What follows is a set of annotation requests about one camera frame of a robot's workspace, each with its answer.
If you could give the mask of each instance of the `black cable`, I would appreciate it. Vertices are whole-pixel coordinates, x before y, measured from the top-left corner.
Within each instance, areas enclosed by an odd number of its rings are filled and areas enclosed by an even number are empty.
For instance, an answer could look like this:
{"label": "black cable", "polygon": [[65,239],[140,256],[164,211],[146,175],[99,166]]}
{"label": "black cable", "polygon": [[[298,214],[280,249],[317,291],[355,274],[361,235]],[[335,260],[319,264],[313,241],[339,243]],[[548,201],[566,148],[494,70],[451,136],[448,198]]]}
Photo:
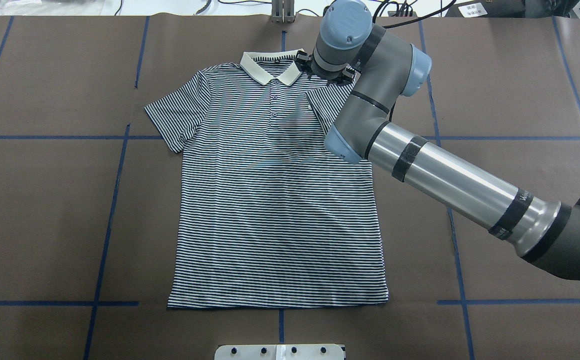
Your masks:
{"label": "black cable", "polygon": [[219,3],[221,4],[227,4],[227,5],[234,5],[234,4],[243,4],[243,3],[256,3],[256,4],[272,4],[272,2],[269,1],[259,1],[259,0],[241,0],[241,1],[224,1],[224,0],[217,0]]}
{"label": "black cable", "polygon": [[205,0],[205,5],[203,5],[203,7],[201,7],[201,9],[196,10],[196,13],[194,13],[194,14],[199,15],[199,14],[205,12],[210,7],[211,2],[212,2],[212,0]]}
{"label": "black cable", "polygon": [[315,16],[319,16],[319,14],[317,14],[316,12],[314,12],[311,9],[300,9],[299,11],[297,11],[296,13],[299,14],[300,12],[311,12],[313,14],[315,14]]}
{"label": "black cable", "polygon": [[393,114],[395,113],[395,105],[397,105],[396,102],[394,104],[392,104],[392,108],[390,109],[390,116],[388,117],[388,121],[390,123],[392,123],[392,121],[393,121]]}
{"label": "black cable", "polygon": [[415,18],[414,20],[408,20],[408,21],[404,21],[404,22],[400,22],[400,23],[393,23],[393,25],[386,25],[383,28],[384,29],[393,29],[393,28],[397,28],[397,27],[403,27],[404,25],[410,25],[410,24],[414,24],[414,23],[418,23],[422,20],[425,20],[427,18],[430,18],[431,16],[435,16],[436,14],[441,14],[444,11],[450,9],[450,7],[452,7],[455,3],[457,2],[457,0],[452,0],[450,1],[450,3],[448,5],[445,5],[444,7],[441,7],[441,9],[436,10],[435,12],[429,13],[425,16],[421,16],[420,18]]}
{"label": "black cable", "polygon": [[124,0],[121,0],[121,3],[119,4],[119,8],[116,9],[114,16],[117,16],[119,14],[119,12],[121,11],[121,7],[123,7],[123,6],[124,6]]}
{"label": "black cable", "polygon": [[381,12],[379,13],[379,16],[382,16],[384,14],[384,10],[388,9],[388,5],[390,4],[395,4],[397,6],[397,12],[399,12],[399,2],[396,1],[388,1],[385,3],[385,5],[381,4],[379,5],[381,7]]}
{"label": "black cable", "polygon": [[386,6],[386,4],[388,4],[390,2],[390,0],[383,0],[381,2],[381,4],[379,5],[379,7],[377,7],[376,10],[374,10],[374,14],[372,15],[372,23],[376,23],[377,22],[377,16],[379,16],[379,11],[381,9],[383,9],[384,6]]}

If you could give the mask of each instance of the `white collar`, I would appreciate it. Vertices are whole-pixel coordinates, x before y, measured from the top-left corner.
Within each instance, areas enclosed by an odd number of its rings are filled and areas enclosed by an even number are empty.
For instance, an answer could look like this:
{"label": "white collar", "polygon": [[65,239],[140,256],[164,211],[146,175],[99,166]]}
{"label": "white collar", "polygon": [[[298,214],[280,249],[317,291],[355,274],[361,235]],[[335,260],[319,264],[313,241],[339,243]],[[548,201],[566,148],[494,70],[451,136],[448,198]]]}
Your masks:
{"label": "white collar", "polygon": [[288,58],[288,55],[292,55],[292,57],[297,56],[297,51],[303,51],[303,48],[299,50],[290,50],[290,51],[283,51],[283,52],[244,52],[243,57],[241,58],[241,68],[250,75],[251,78],[256,80],[261,85],[265,85],[272,79],[277,79],[279,82],[290,86],[299,79],[301,76],[301,71],[297,68],[296,64],[291,64],[288,68],[279,76],[274,77],[270,75],[267,71],[265,71],[259,64],[257,64],[254,59],[256,58],[266,58],[267,60],[276,60],[282,59],[285,57]]}

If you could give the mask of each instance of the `short sleeve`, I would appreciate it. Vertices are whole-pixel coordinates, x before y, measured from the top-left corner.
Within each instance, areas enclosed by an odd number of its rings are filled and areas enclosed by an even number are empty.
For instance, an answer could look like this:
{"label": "short sleeve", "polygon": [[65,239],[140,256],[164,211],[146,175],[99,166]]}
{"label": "short sleeve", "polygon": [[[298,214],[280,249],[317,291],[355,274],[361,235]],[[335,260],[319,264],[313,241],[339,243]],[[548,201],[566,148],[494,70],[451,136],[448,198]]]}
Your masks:
{"label": "short sleeve", "polygon": [[180,153],[194,137],[210,107],[212,94],[206,76],[192,76],[177,91],[144,107],[168,148]]}
{"label": "short sleeve", "polygon": [[330,85],[305,93],[314,116],[319,121],[324,134],[328,133],[339,112],[346,103],[354,84],[345,86]]}

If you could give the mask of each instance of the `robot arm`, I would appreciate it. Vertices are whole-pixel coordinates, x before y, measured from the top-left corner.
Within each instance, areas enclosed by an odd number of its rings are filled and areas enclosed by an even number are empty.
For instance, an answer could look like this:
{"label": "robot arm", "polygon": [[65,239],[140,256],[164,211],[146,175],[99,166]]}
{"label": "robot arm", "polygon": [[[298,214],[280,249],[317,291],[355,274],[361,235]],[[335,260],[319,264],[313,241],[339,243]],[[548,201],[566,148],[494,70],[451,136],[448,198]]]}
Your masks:
{"label": "robot arm", "polygon": [[313,55],[297,66],[340,83],[361,76],[325,146],[356,164],[368,159],[514,245],[517,255],[555,276],[580,280],[580,199],[546,202],[386,121],[399,95],[411,96],[432,62],[412,44],[372,23],[360,0],[336,0],[326,12]]}

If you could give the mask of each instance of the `striped polo shirt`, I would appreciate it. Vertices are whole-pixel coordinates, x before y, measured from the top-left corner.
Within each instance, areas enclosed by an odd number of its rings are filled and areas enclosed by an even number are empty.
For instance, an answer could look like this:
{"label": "striped polo shirt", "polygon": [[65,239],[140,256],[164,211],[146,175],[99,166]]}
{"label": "striped polo shirt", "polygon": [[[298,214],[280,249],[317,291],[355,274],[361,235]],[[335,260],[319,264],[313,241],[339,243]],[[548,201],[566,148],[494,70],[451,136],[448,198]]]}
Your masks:
{"label": "striped polo shirt", "polygon": [[351,86],[297,50],[245,52],[144,109],[182,153],[171,308],[317,308],[388,300],[370,162],[324,148]]}

